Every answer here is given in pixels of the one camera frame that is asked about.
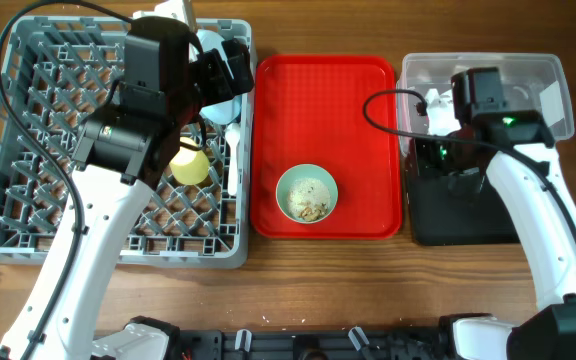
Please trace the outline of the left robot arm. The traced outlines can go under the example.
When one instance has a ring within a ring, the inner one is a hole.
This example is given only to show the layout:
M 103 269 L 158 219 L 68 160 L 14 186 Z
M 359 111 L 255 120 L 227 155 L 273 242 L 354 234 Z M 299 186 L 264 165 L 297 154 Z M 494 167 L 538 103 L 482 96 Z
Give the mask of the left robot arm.
M 250 92 L 248 47 L 205 49 L 186 23 L 145 16 L 124 41 L 124 74 L 81 123 L 69 200 L 0 359 L 91 359 L 101 303 L 123 244 L 202 108 Z

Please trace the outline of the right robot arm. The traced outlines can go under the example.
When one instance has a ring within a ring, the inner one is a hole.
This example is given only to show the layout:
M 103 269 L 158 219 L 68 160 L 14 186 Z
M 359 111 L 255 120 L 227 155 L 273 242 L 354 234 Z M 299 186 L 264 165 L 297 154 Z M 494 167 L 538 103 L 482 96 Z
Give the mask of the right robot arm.
M 438 166 L 478 167 L 503 202 L 518 235 L 538 300 L 521 326 L 492 317 L 451 323 L 463 359 L 576 359 L 576 207 L 561 176 L 555 140 L 542 114 L 513 111 L 495 68 L 452 77 L 459 129 L 422 135 Z

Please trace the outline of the white plastic spoon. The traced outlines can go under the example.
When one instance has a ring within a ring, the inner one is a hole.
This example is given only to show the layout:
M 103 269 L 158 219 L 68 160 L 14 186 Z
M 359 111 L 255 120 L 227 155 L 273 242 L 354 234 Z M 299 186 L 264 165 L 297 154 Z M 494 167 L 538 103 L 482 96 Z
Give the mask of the white plastic spoon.
M 237 194 L 238 183 L 238 145 L 241 139 L 241 129 L 238 123 L 226 127 L 225 140 L 230 150 L 230 165 L 228 170 L 227 192 L 230 196 Z

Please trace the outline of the yellow plastic cup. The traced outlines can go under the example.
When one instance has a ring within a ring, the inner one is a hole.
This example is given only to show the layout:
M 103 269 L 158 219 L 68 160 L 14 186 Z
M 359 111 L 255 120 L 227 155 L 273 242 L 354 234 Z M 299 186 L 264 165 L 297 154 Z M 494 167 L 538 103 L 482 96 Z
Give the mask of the yellow plastic cup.
M 197 143 L 189 137 L 181 137 L 180 143 L 197 147 Z M 182 145 L 169 163 L 172 175 L 180 184 L 199 184 L 208 177 L 210 161 L 203 150 L 190 150 Z

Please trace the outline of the large light blue plate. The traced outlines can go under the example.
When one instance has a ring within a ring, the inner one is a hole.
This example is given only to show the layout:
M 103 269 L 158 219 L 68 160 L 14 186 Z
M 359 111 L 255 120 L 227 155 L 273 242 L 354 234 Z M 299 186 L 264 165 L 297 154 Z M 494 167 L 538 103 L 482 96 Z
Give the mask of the large light blue plate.
M 217 32 L 203 29 L 198 30 L 197 35 L 204 51 L 216 49 L 221 59 L 224 62 L 227 61 L 222 45 L 224 38 L 221 35 Z M 203 107 L 200 114 L 213 124 L 228 125 L 241 114 L 241 96 L 238 95 L 229 101 Z

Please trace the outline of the white napkin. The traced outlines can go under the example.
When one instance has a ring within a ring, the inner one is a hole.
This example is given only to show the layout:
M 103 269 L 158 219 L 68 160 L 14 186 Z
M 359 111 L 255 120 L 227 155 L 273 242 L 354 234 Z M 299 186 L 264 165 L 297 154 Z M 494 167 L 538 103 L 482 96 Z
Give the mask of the white napkin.
M 429 135 L 447 136 L 461 129 L 460 122 L 455 118 L 451 90 L 440 93 L 436 88 L 431 88 L 426 92 L 425 100 Z

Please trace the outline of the green bowl with food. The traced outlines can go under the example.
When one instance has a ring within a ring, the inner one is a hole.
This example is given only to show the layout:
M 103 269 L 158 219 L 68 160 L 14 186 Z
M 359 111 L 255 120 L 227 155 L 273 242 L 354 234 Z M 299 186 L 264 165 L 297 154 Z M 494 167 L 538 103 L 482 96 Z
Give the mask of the green bowl with food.
M 332 175 L 314 164 L 299 164 L 286 170 L 275 188 L 282 214 L 298 224 L 322 222 L 335 210 L 338 186 Z

